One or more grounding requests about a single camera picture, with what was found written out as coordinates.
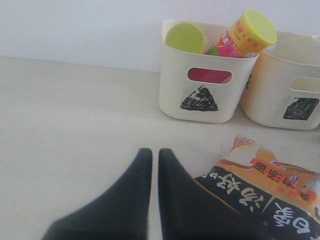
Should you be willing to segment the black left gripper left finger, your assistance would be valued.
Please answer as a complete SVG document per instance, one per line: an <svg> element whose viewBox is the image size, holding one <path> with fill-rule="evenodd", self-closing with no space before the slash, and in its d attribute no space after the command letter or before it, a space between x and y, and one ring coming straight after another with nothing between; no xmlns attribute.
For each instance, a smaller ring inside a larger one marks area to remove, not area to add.
<svg viewBox="0 0 320 240"><path fill-rule="evenodd" d="M120 178L102 195L54 221L44 240L146 240L153 154L138 150Z"/></svg>

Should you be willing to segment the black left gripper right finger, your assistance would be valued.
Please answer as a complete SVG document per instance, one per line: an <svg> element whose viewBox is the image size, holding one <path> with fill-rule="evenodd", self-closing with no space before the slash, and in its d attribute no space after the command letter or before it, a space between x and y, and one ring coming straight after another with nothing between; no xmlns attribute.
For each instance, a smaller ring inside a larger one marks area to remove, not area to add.
<svg viewBox="0 0 320 240"><path fill-rule="evenodd" d="M263 240L265 228L205 191L169 148L158 154L158 201L164 240Z"/></svg>

